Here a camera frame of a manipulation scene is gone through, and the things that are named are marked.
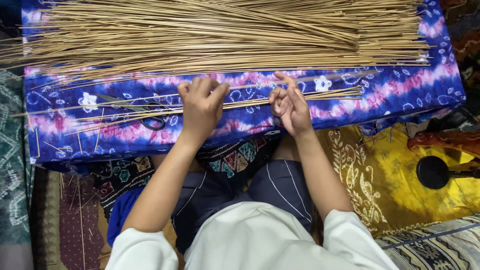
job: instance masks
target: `scissors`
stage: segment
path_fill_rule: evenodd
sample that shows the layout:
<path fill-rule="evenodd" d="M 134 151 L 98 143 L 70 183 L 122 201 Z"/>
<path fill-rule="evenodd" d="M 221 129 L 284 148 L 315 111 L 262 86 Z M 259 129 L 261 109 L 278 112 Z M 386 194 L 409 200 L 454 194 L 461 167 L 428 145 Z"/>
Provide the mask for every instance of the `scissors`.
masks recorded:
<path fill-rule="evenodd" d="M 120 106 L 120 107 L 129 109 L 129 110 L 132 110 L 132 111 L 135 111 L 135 112 L 151 111 L 150 108 L 149 108 L 150 105 L 163 105 L 163 104 L 158 103 L 158 102 L 150 101 L 150 102 L 145 103 L 143 106 L 130 107 L 132 105 L 131 103 L 126 102 L 126 101 L 122 101 L 121 99 L 114 98 L 114 97 L 107 96 L 107 95 L 102 95 L 102 94 L 94 94 L 94 95 L 99 97 L 99 98 L 103 98 L 107 102 L 113 102 L 114 101 L 115 103 L 111 104 L 113 106 Z M 161 115 L 161 116 L 151 116 L 151 117 L 147 117 L 147 118 L 142 118 L 141 123 L 146 128 L 148 128 L 150 130 L 154 130 L 154 131 L 161 130 L 163 127 L 165 127 L 165 120 L 163 118 L 165 118 L 167 116 L 168 116 L 168 114 L 167 115 Z M 151 119 L 151 120 L 157 122 L 159 125 L 158 126 L 149 125 L 149 124 L 145 123 L 145 119 Z"/>

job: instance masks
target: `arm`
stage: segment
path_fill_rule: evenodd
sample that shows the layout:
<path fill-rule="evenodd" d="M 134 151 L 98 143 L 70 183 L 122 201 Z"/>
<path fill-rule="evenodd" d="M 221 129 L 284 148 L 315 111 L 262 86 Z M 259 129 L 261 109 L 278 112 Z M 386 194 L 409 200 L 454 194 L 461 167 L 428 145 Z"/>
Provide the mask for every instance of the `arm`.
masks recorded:
<path fill-rule="evenodd" d="M 275 75 L 287 82 L 287 90 L 277 87 L 268 98 L 272 111 L 297 143 L 305 181 L 322 220 L 330 211 L 353 211 L 350 197 L 330 165 L 312 127 L 310 110 L 294 79 Z"/>
<path fill-rule="evenodd" d="M 183 128 L 172 150 L 154 173 L 133 205 L 122 232 L 159 232 L 177 204 L 188 168 L 200 146 L 222 117 L 228 85 L 210 78 L 182 83 L 178 91 L 183 102 Z"/>

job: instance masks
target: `blue and pink fabric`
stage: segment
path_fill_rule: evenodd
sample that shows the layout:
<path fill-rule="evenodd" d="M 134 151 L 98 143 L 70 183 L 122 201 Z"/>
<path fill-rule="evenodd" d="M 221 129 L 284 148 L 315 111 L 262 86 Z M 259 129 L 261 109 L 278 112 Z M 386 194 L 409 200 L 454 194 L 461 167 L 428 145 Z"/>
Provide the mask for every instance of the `blue and pink fabric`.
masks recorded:
<path fill-rule="evenodd" d="M 41 0 L 23 1 L 23 24 L 42 20 L 39 9 L 46 8 Z M 430 66 L 378 66 L 344 70 L 310 70 L 289 71 L 293 77 L 321 76 L 331 73 L 354 72 L 375 69 L 376 75 L 353 77 L 344 75 L 340 79 L 327 80 L 320 77 L 314 82 L 299 83 L 303 92 L 326 91 L 361 86 L 362 100 L 325 100 L 309 101 L 312 122 L 315 129 L 332 128 L 351 124 L 361 124 L 366 134 L 373 134 L 395 122 L 422 122 L 433 116 L 446 114 L 463 102 L 466 97 L 463 91 L 454 51 L 450 43 L 440 6 L 433 0 L 425 0 L 426 7 L 419 7 L 422 21 L 419 33 L 425 36 L 430 49 L 426 57 Z M 24 40 L 32 34 L 24 29 Z M 219 82 L 231 86 L 266 83 L 275 80 L 273 72 L 244 72 L 206 74 Z M 151 96 L 175 94 L 176 85 L 183 81 L 191 81 L 194 76 L 169 76 L 151 79 L 134 79 L 96 86 L 86 86 L 65 91 L 49 90 L 48 84 L 55 76 L 39 75 L 38 70 L 25 68 L 25 98 L 27 110 L 49 110 L 78 106 L 79 104 L 97 104 L 104 102 L 94 94 L 105 94 L 120 99 L 131 99 Z M 271 86 L 253 87 L 233 90 L 225 102 L 264 98 L 272 90 Z M 180 104 L 179 96 L 153 98 L 147 101 L 162 104 Z M 141 105 L 145 100 L 134 101 Z M 105 115 L 130 112 L 123 108 L 105 108 Z M 29 129 L 31 163 L 54 162 L 87 162 L 95 160 L 111 160 L 131 156 L 147 156 L 167 152 L 175 143 L 182 127 L 181 115 L 170 115 L 166 118 L 166 126 L 161 131 L 145 128 L 140 122 L 127 122 L 101 129 L 98 146 L 95 151 L 98 130 L 80 134 L 81 147 L 76 135 L 66 135 L 79 129 L 94 127 L 100 121 L 89 123 L 75 122 L 77 118 L 100 116 L 102 108 L 85 107 L 83 109 L 56 111 L 31 115 L 33 129 Z M 123 120 L 122 116 L 111 120 Z M 272 117 L 268 106 L 251 106 L 227 110 L 220 123 L 205 142 L 207 146 L 224 145 L 253 136 L 272 135 L 284 132 L 278 121 Z M 47 145 L 47 142 L 62 151 Z"/>

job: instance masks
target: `dark blue shorts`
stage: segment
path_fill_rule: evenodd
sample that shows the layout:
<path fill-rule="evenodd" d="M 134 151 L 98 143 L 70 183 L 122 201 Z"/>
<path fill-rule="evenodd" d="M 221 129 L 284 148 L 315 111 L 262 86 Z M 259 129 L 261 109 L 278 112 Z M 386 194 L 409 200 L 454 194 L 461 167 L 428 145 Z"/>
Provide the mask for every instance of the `dark blue shorts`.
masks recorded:
<path fill-rule="evenodd" d="M 178 203 L 170 216 L 177 234 L 176 247 L 185 253 L 202 224 L 221 209 L 242 201 L 264 202 L 294 215 L 309 232 L 312 199 L 301 164 L 292 160 L 272 160 L 252 178 L 247 191 L 239 196 L 227 176 L 221 173 L 189 172 Z"/>

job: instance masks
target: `white shirt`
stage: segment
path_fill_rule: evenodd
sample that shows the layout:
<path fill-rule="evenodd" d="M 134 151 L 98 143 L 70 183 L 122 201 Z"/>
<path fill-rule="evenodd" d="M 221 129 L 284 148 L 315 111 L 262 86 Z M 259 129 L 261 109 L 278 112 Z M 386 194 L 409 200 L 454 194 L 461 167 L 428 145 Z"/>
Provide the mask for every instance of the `white shirt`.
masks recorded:
<path fill-rule="evenodd" d="M 331 211 L 324 246 L 290 213 L 270 204 L 240 202 L 211 216 L 185 252 L 185 269 L 397 270 L 353 212 Z M 176 270 L 178 259 L 163 232 L 122 232 L 106 270 Z"/>

